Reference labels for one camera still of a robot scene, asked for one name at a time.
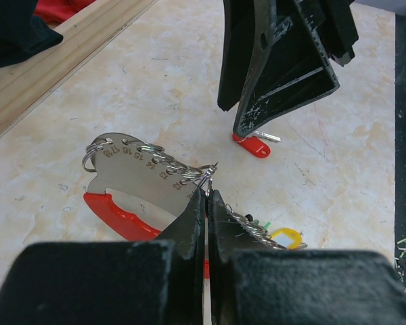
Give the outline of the metal key organizer red handle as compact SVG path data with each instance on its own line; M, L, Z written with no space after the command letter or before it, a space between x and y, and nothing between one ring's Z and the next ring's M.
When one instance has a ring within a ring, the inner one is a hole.
M161 229L143 220L149 204L178 218L197 196L197 211L207 215L202 187L211 180L214 165L191 167L162 146L124 133L104 133L85 149L82 166L95 177L83 198L111 229L131 242L153 240Z

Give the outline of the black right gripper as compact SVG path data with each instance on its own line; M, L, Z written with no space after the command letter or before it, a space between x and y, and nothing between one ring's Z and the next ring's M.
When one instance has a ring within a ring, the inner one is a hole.
M224 1L217 104L238 102L233 132L264 124L335 92L330 60L345 66L359 35L349 0Z

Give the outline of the keys with coloured tags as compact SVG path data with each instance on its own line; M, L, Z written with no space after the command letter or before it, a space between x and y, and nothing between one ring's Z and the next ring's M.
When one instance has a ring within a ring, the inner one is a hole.
M276 250L301 250L306 249L308 244L302 241L302 234L292 228L282 227L269 233L270 223L261 225L258 219L250 214L241 215L234 211L230 204L225 205L227 212L254 238L261 243Z

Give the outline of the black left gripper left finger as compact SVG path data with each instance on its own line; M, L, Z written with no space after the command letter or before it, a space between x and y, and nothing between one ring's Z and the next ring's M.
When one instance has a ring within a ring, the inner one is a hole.
M156 239L27 246L0 288L0 324L201 324L206 198Z

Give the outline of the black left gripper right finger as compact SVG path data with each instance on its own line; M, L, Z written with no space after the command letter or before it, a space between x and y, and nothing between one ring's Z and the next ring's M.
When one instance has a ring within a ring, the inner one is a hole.
M208 197L213 324L406 324L406 293L373 251L277 250Z

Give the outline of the key with solid red tag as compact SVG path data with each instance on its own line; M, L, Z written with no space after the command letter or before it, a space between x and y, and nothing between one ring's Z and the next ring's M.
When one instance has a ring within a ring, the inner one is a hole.
M281 141L281 138L255 130L247 137L240 137L233 133L232 140L253 156L257 158L267 158L271 153L271 149L265 143L265 140L277 143Z

